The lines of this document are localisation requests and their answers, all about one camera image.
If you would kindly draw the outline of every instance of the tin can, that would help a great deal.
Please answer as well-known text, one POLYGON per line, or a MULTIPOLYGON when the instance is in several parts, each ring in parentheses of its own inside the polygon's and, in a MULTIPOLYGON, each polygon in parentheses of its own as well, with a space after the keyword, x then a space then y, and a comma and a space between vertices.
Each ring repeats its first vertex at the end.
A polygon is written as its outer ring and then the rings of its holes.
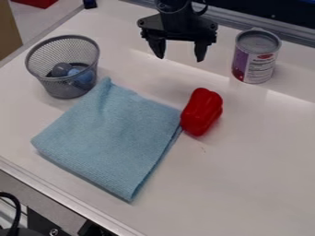
POLYGON ((273 75, 281 44, 275 34, 264 29, 241 32, 236 39, 232 64, 234 77, 249 84, 260 84, 269 80, 273 75))

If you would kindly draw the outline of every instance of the folded cloth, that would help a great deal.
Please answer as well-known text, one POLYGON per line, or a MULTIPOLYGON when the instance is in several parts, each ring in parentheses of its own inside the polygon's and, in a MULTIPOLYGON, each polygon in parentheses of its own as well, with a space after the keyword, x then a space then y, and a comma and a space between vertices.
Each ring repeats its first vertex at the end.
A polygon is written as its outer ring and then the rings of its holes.
POLYGON ((180 115, 106 78, 31 143, 51 162, 130 202, 180 134, 180 115))

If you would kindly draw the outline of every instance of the basket rim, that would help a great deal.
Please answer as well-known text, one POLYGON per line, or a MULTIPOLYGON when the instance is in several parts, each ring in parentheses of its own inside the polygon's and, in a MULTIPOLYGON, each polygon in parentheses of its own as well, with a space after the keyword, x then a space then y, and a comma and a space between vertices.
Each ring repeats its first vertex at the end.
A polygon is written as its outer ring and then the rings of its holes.
POLYGON ((56 37, 52 37, 52 38, 49 38, 45 41, 41 41, 40 43, 36 44, 27 54, 26 58, 25 58, 25 67, 27 68, 27 70, 33 75, 35 76, 37 79, 40 79, 42 81, 49 81, 49 82, 56 82, 56 77, 42 77, 40 76, 39 74, 31 71, 29 69, 29 59, 30 57, 38 50, 40 49, 43 45, 49 43, 49 42, 52 42, 52 41, 59 41, 59 40, 64 40, 64 39, 79 39, 79 40, 84 40, 84 41, 88 41, 90 42, 91 44, 93 44, 96 49, 97 49, 97 52, 96 52, 96 55, 95 55, 95 58, 94 58, 94 63, 92 63, 91 65, 89 65, 87 68, 85 68, 84 70, 80 71, 79 73, 73 75, 73 76, 68 76, 68 77, 58 77, 58 81, 59 82, 62 82, 62 81, 67 81, 69 80, 70 78, 73 78, 73 77, 77 77, 78 75, 83 75, 86 71, 88 71, 89 69, 91 69, 92 67, 94 67, 97 63, 98 63, 98 60, 99 60, 99 54, 100 54, 100 50, 99 50, 99 45, 93 41, 92 39, 86 37, 86 36, 83 36, 83 35, 77 35, 77 34, 66 34, 66 35, 59 35, 59 36, 56 36, 56 37))

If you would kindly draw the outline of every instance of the can label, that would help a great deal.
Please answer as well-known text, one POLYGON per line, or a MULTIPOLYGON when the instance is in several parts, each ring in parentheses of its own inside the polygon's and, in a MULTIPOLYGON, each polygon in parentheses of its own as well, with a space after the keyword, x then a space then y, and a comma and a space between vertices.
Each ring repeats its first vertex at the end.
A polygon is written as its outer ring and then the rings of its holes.
POLYGON ((243 52, 238 46, 232 65, 233 75, 245 83, 259 84, 271 78, 278 52, 254 54, 243 52))

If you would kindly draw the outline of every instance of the black cable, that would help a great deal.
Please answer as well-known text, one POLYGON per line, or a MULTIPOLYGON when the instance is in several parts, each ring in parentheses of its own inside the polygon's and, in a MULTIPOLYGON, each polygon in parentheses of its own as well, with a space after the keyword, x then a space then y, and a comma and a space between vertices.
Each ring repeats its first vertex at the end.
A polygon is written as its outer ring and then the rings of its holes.
POLYGON ((14 203, 17 210, 11 229, 6 236, 18 236, 18 223, 21 218, 21 204, 19 203, 18 199, 11 194, 0 192, 0 197, 10 199, 14 203))

